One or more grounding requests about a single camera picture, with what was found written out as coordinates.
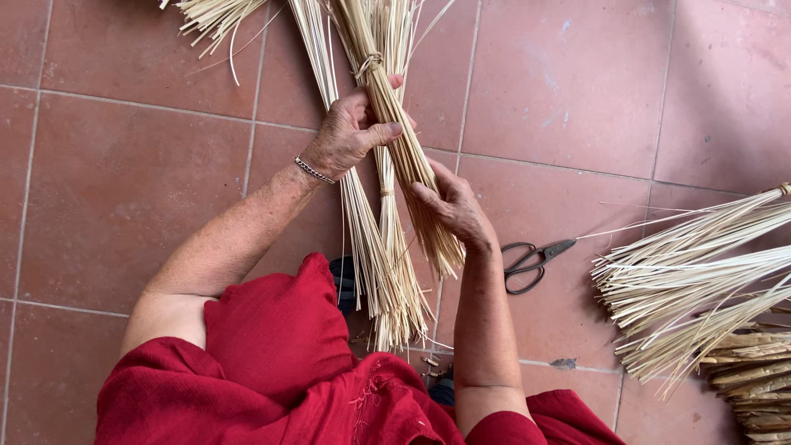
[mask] tile floor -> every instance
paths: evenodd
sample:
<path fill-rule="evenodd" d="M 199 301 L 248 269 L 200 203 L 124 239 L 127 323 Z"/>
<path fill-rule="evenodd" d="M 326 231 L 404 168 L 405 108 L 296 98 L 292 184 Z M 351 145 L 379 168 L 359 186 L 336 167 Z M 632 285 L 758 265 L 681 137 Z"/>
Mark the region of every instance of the tile floor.
<path fill-rule="evenodd" d="M 443 5 L 429 0 L 423 17 Z M 142 286 L 320 126 L 287 8 L 235 58 L 239 87 L 225 64 L 196 73 L 228 43 L 198 61 L 176 35 L 181 20 L 153 0 L 28 0 L 0 16 L 2 443 L 89 443 Z M 415 53 L 406 105 L 501 242 L 546 244 L 655 216 L 605 203 L 697 207 L 787 181 L 790 48 L 787 0 L 457 0 Z M 375 190 L 371 159 L 360 170 Z M 294 273 L 311 251 L 339 255 L 340 223 L 338 190 L 325 188 L 251 276 Z M 742 443 L 705 384 L 691 378 L 665 404 L 612 355 L 588 261 L 639 236 L 581 241 L 511 299 L 525 388 L 576 390 L 630 444 Z M 434 338 L 452 345 L 459 283 L 437 282 L 412 249 Z M 352 336 L 367 326 L 350 320 Z M 431 352 L 411 355 L 419 371 Z M 577 368 L 550 365 L 560 358 Z"/>

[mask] scissors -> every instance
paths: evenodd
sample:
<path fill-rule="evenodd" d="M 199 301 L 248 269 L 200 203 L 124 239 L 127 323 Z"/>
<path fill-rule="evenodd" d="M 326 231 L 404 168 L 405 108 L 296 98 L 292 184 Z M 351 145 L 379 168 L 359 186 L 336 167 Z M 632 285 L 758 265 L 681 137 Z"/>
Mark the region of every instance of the scissors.
<path fill-rule="evenodd" d="M 571 246 L 576 244 L 576 243 L 577 243 L 576 239 L 570 239 L 570 240 L 566 240 L 566 241 L 561 241 L 558 244 L 550 245 L 548 247 L 541 247 L 541 248 L 536 248 L 536 245 L 531 243 L 531 242 L 514 242 L 514 243 L 508 244 L 506 246 L 503 246 L 503 248 L 501 249 L 501 251 L 503 253 L 506 250 L 508 250 L 508 249 L 513 249 L 514 247 L 519 247 L 519 246 L 522 246 L 522 245 L 526 245 L 529 248 L 529 252 L 527 254 L 525 254 L 522 258 L 520 258 L 511 267 L 506 268 L 504 270 L 504 272 L 505 272 L 505 290 L 508 291 L 508 293 L 511 294 L 511 295 L 521 295 L 521 294 L 531 290 L 532 288 L 534 288 L 536 286 L 536 284 L 541 282 L 541 279 L 543 278 L 543 273 L 544 273 L 544 266 L 547 265 L 548 262 L 552 261 L 552 259 L 555 258 L 557 255 L 560 255 L 561 253 L 563 253 L 566 250 L 570 249 Z M 521 265 L 524 264 L 525 261 L 529 260 L 533 255 L 536 255 L 537 253 L 540 253 L 543 256 L 543 261 L 539 262 L 538 264 L 533 264 L 533 265 L 530 265 L 530 266 L 521 267 Z M 539 275 L 527 287 L 524 287 L 522 289 L 516 289 L 516 290 L 513 290 L 510 287 L 508 287 L 508 278 L 510 278 L 510 277 L 512 277 L 512 276 L 514 276 L 516 274 L 522 273 L 522 272 L 528 272 L 528 271 L 536 270 L 536 269 L 539 270 Z"/>

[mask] pile of straw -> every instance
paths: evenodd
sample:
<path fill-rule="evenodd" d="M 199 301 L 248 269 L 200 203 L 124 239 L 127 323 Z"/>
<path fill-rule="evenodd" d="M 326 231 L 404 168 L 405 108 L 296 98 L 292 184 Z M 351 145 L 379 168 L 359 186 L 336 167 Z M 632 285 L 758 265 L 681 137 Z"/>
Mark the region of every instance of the pile of straw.
<path fill-rule="evenodd" d="M 725 336 L 702 363 L 751 445 L 791 445 L 791 333 L 752 324 L 755 332 Z"/>
<path fill-rule="evenodd" d="M 331 45 L 328 41 L 329 24 L 327 23 L 325 32 L 321 8 L 315 0 L 290 0 L 290 5 L 308 50 L 324 107 L 329 110 L 332 102 L 338 99 Z M 352 167 L 340 182 L 343 213 L 351 231 L 357 310 L 361 308 L 360 295 L 367 295 L 370 318 L 396 312 L 399 309 L 396 301 L 402 290 L 400 283 L 394 280 L 392 266 L 385 253 L 357 169 Z M 400 328 L 400 324 L 380 327 L 377 330 L 375 349 L 390 351 L 406 343 L 409 332 L 406 332 L 407 338 L 404 338 L 404 329 Z"/>
<path fill-rule="evenodd" d="M 666 397 L 723 338 L 791 298 L 791 275 L 765 291 L 745 291 L 791 267 L 791 246 L 720 259 L 791 221 L 791 203 L 775 203 L 790 193 L 791 186 L 782 184 L 651 222 L 697 215 L 594 261 L 602 301 L 621 329 L 619 341 L 626 340 L 615 353 L 630 375 L 644 382 L 669 371 Z"/>
<path fill-rule="evenodd" d="M 214 50 L 223 39 L 232 31 L 239 28 L 239 24 L 253 11 L 261 7 L 267 0 L 184 0 L 176 6 L 186 16 L 184 25 L 179 30 L 187 35 L 193 31 L 200 32 L 191 46 L 195 46 L 205 36 L 212 39 L 212 43 L 201 53 L 202 59 L 206 53 L 214 54 Z M 161 0 L 160 8 L 164 9 L 169 0 Z"/>
<path fill-rule="evenodd" d="M 399 98 L 390 87 L 384 65 L 385 54 L 373 34 L 376 26 L 382 23 L 387 24 L 383 27 L 392 29 L 392 18 L 397 16 L 380 14 L 380 21 L 374 25 L 371 5 L 371 2 L 362 0 L 329 0 L 327 10 L 339 31 L 351 66 L 357 67 L 355 78 L 368 87 L 377 119 L 380 122 L 399 122 L 403 126 L 403 136 L 388 144 L 388 150 L 395 168 L 395 177 L 404 191 L 417 239 L 440 276 L 456 276 L 453 269 L 464 265 L 461 244 L 409 191 L 413 182 L 420 182 L 438 192 L 437 180 Z M 394 40 L 403 42 L 401 39 L 404 33 L 395 32 L 398 36 L 393 37 Z"/>
<path fill-rule="evenodd" d="M 290 0 L 290 5 L 308 50 L 324 105 L 329 109 L 338 96 L 329 43 L 329 21 L 325 32 L 319 3 L 315 0 Z M 399 17 L 399 26 L 394 29 L 398 30 L 399 35 L 405 36 L 405 40 L 397 42 L 405 47 L 411 42 L 415 5 L 415 2 L 411 6 L 406 2 L 385 4 L 378 0 L 367 4 L 372 12 L 393 13 L 394 17 Z M 400 63 L 397 66 L 404 68 L 404 57 L 396 60 Z M 356 169 L 352 169 L 341 180 L 341 190 L 344 213 L 351 228 L 354 270 L 358 278 L 358 309 L 361 305 L 360 294 L 367 294 L 369 317 L 374 319 L 376 333 L 374 349 L 394 352 L 403 350 L 411 338 L 417 337 L 424 344 L 425 340 L 429 340 L 423 311 L 435 319 L 419 288 L 407 252 L 396 209 L 392 163 L 385 148 L 377 147 L 376 150 L 382 190 L 380 228 L 377 229 Z"/>

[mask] straw broom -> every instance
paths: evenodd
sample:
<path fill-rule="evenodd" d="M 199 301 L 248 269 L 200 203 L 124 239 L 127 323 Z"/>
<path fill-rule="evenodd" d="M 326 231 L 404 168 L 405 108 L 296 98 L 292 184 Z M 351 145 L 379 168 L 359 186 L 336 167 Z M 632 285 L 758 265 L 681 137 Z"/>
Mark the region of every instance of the straw broom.
<path fill-rule="evenodd" d="M 771 203 L 789 192 L 791 187 L 783 184 L 735 202 L 643 223 L 702 214 L 594 260 L 591 273 L 615 324 L 624 335 L 634 335 L 660 319 L 681 318 L 720 293 L 738 291 L 758 276 L 784 267 L 783 257 L 763 263 L 766 256 L 760 253 L 742 258 L 739 264 L 704 261 L 791 221 L 791 203 Z"/>
<path fill-rule="evenodd" d="M 372 0 L 369 4 L 371 13 L 372 33 L 377 38 L 379 48 L 383 52 L 383 64 L 387 74 L 402 74 L 404 82 L 395 91 L 399 103 L 403 103 L 403 94 L 407 80 L 407 56 L 414 41 L 414 28 L 419 19 L 419 6 L 414 0 Z M 402 288 L 407 290 L 403 294 L 402 306 L 407 310 L 410 331 L 421 338 L 425 347 L 428 339 L 423 311 L 436 321 L 425 295 L 420 291 L 417 277 L 414 273 L 412 260 L 409 255 L 408 245 L 404 238 L 401 221 L 396 203 L 396 175 L 390 159 L 388 149 L 378 146 L 374 149 L 377 160 L 377 172 L 380 184 L 380 232 L 385 250 L 394 268 L 396 279 Z M 382 323 L 393 323 L 394 320 L 385 320 L 390 314 L 382 316 Z"/>
<path fill-rule="evenodd" d="M 791 432 L 791 333 L 729 334 L 702 359 L 717 396 L 728 399 L 750 443 L 781 445 Z"/>
<path fill-rule="evenodd" d="M 223 39 L 235 29 L 253 11 L 261 7 L 267 0 L 185 0 L 176 3 L 186 16 L 186 22 L 179 30 L 187 35 L 191 32 L 200 32 L 192 41 L 195 46 L 205 36 L 213 42 L 198 57 L 202 59 L 206 53 L 214 54 L 214 50 Z M 169 0 L 161 0 L 160 8 L 164 9 Z"/>
<path fill-rule="evenodd" d="M 700 215 L 594 261 L 592 275 L 624 334 L 620 340 L 656 329 L 617 347 L 615 353 L 631 375 L 644 382 L 670 369 L 671 377 L 662 386 L 665 397 L 724 337 L 791 298 L 791 285 L 785 285 L 791 274 L 767 291 L 739 294 L 756 280 L 791 266 L 791 246 L 711 261 L 791 220 L 791 203 L 772 203 L 790 192 L 791 187 L 782 184 L 756 196 L 662 219 Z M 739 303 L 724 307 L 735 301 Z M 702 316 L 684 321 L 712 305 Z"/>
<path fill-rule="evenodd" d="M 327 50 L 327 36 L 324 33 L 320 6 L 314 0 L 290 0 L 290 5 L 302 40 L 308 49 L 308 57 L 324 107 L 328 110 L 332 102 L 338 99 L 338 89 L 332 54 Z M 384 251 L 357 169 L 352 167 L 340 182 L 343 210 L 350 228 L 357 309 L 361 308 L 360 295 L 367 294 L 369 317 L 374 318 L 395 309 L 393 301 L 400 291 L 398 283 L 393 279 L 392 266 Z M 392 342 L 400 340 L 398 333 L 380 331 L 379 334 L 377 351 L 390 350 Z"/>
<path fill-rule="evenodd" d="M 332 53 L 327 50 L 327 48 L 331 49 L 327 43 L 329 24 L 327 23 L 325 36 L 319 4 L 314 0 L 291 0 L 290 4 L 308 49 L 325 107 L 329 108 L 338 96 L 332 69 Z M 376 222 L 356 169 L 352 169 L 341 182 L 347 222 L 352 228 L 355 273 L 358 274 L 359 270 L 363 272 L 365 290 L 368 291 L 369 296 L 369 317 L 374 318 L 373 327 L 376 333 L 374 349 L 394 352 L 403 350 L 403 346 L 412 337 L 428 340 L 428 328 L 422 308 L 426 309 L 432 318 L 433 315 L 428 310 L 410 258 L 406 253 L 406 243 L 403 241 L 398 215 L 395 214 L 398 230 L 396 234 L 400 235 L 403 249 L 398 247 L 399 252 L 396 256 L 388 253 L 386 245 L 382 242 L 383 237 L 377 231 Z M 377 289 L 387 289 L 387 291 L 377 291 Z"/>
<path fill-rule="evenodd" d="M 329 0 L 326 7 L 339 30 L 351 65 L 358 67 L 355 77 L 369 87 L 377 119 L 380 122 L 399 122 L 403 126 L 403 136 L 388 144 L 388 150 L 418 241 L 439 276 L 455 276 L 453 269 L 464 265 L 461 244 L 409 192 L 413 182 L 421 182 L 438 192 L 437 182 L 407 114 L 390 88 L 383 55 L 373 37 L 370 4 L 366 8 L 360 0 Z"/>

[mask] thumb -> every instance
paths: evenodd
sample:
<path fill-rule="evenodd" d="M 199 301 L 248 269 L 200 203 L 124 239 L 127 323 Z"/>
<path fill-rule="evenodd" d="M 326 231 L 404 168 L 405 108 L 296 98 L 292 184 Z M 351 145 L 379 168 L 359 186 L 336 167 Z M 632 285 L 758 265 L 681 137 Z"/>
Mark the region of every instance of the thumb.
<path fill-rule="evenodd" d="M 374 124 L 367 130 L 360 131 L 360 140 L 366 149 L 371 149 L 393 142 L 401 136 L 401 133 L 403 133 L 403 128 L 398 122 Z"/>
<path fill-rule="evenodd" d="M 423 203 L 423 205 L 435 213 L 443 213 L 445 206 L 448 205 L 448 203 L 440 198 L 437 192 L 419 182 L 413 182 L 410 186 L 410 189 L 412 190 L 412 193 L 418 197 L 418 200 Z"/>

